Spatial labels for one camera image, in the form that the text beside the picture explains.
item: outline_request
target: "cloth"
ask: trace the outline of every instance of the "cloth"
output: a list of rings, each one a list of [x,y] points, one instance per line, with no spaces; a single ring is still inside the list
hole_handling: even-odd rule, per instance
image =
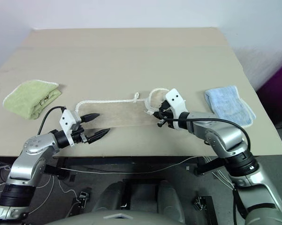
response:
[[[25,119],[36,119],[42,110],[61,94],[57,90],[58,86],[53,82],[26,81],[6,96],[3,106]]]
[[[151,116],[159,110],[168,89],[156,88],[146,98],[139,98],[137,92],[132,99],[125,100],[87,100],[76,105],[79,116],[100,113],[89,123],[82,123],[84,129],[113,128],[157,124],[158,119]]]
[[[206,102],[220,118],[232,121],[242,127],[249,127],[256,115],[239,96],[236,86],[215,88],[205,91]]]

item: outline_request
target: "black cable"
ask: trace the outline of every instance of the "black cable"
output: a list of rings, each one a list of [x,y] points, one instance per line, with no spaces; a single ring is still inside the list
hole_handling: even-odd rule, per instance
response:
[[[240,125],[232,122],[232,121],[229,121],[229,120],[223,120],[223,119],[218,119],[218,118],[199,118],[199,119],[172,119],[172,118],[166,118],[162,115],[161,111],[159,111],[159,115],[162,119],[164,119],[165,121],[172,121],[172,122],[193,122],[193,121],[218,121],[218,122],[224,122],[224,123],[229,123],[237,128],[239,128],[245,135],[246,137],[246,140],[247,140],[247,146],[248,146],[248,150],[250,150],[251,148],[251,143],[250,143],[250,138],[246,132],[246,130],[244,130],[243,127],[241,127]]]
[[[44,118],[43,118],[43,121],[42,121],[42,123],[41,123],[41,126],[39,127],[38,135],[41,134],[41,131],[42,131],[42,129],[43,129],[43,126],[44,126],[45,120],[47,119],[47,116],[48,116],[49,113],[51,113],[51,111],[54,110],[54,109],[61,109],[61,111],[64,112],[64,110],[66,109],[66,107],[64,107],[64,106],[55,106],[55,107],[49,109],[49,111],[46,113],[46,115],[45,115]]]
[[[234,197],[234,204],[233,204],[233,218],[234,218],[234,225],[237,225],[236,223],[236,200]]]

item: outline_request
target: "floor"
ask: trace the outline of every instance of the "floor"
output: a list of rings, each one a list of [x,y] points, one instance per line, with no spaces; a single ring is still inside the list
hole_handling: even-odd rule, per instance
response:
[[[282,139],[282,129],[278,130],[279,135]],[[262,156],[258,157],[258,161],[262,163],[264,169],[268,173],[269,177],[272,179],[273,183],[276,185],[279,194],[282,198],[282,156]],[[144,165],[142,171],[149,171],[152,169],[160,169],[167,165],[155,165],[154,168],[148,165]],[[108,171],[131,171],[133,168],[132,165],[97,165],[92,166],[99,170],[108,170]],[[89,170],[85,166],[73,167],[79,170]],[[3,171],[3,176],[6,176],[7,171]],[[89,187],[91,189],[91,199],[86,205],[85,212],[92,210],[96,200],[103,190],[113,182],[117,182],[123,179],[166,179],[168,180],[176,189],[178,196],[181,200],[185,217],[186,224],[188,225],[204,225],[204,215],[202,212],[195,211],[192,206],[192,201],[197,195],[211,195],[213,198],[216,216],[218,218],[218,223],[222,224],[233,224],[232,216],[232,194],[226,186],[220,183],[212,174],[206,174],[205,176],[196,177],[191,172],[186,170],[186,164],[174,166],[167,170],[146,174],[146,175],[129,175],[129,174],[113,174],[113,175],[102,175],[102,174],[83,174],[76,173],[75,182],[69,182],[69,180],[61,182],[61,186],[64,190],[74,189],[79,193],[82,189]],[[49,176],[45,175],[41,184],[46,184],[49,179]],[[52,187],[52,180],[43,188],[38,188],[36,194],[32,199],[31,208],[35,209],[38,207],[47,197],[50,189]],[[144,207],[142,199],[150,197],[152,190],[149,191],[145,189],[135,190],[133,193],[133,208],[139,210],[149,210],[152,211],[156,206],[153,207]],[[61,218],[64,218],[71,207],[71,203],[74,197],[72,191],[68,193],[63,193],[59,187],[57,179],[55,179],[54,187],[52,194],[49,196],[46,203],[37,211],[32,213],[27,219],[28,222],[31,222],[33,225],[42,225],[51,221],[55,221]],[[238,224],[244,224],[244,220],[237,217]]]

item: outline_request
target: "metal bracket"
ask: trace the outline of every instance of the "metal bracket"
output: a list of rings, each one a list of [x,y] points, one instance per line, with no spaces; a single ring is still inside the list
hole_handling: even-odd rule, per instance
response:
[[[204,210],[206,212],[206,219],[209,225],[218,225],[213,199],[211,196],[198,196],[194,201],[194,208],[196,210]]]
[[[170,109],[173,113],[174,119],[178,119],[181,113],[188,112],[185,105],[185,100],[175,88],[173,88],[165,95],[165,99],[170,104]],[[181,128],[179,128],[178,122],[173,122],[173,126],[176,130],[182,130]]]
[[[80,123],[81,118],[76,112],[71,112],[69,109],[64,110],[60,119],[60,125],[71,147],[74,146],[74,141],[71,136],[72,131],[77,130]]]
[[[78,200],[80,201],[80,203],[78,204],[78,207],[80,207],[81,209],[85,208],[85,204],[86,202],[89,200],[90,198],[90,194],[87,192],[80,192],[80,195],[78,197]]]

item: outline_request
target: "white wall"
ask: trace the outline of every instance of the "white wall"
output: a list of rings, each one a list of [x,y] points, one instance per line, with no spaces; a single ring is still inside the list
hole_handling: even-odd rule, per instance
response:
[[[282,65],[282,0],[0,0],[0,66],[33,29],[218,27],[255,89]]]

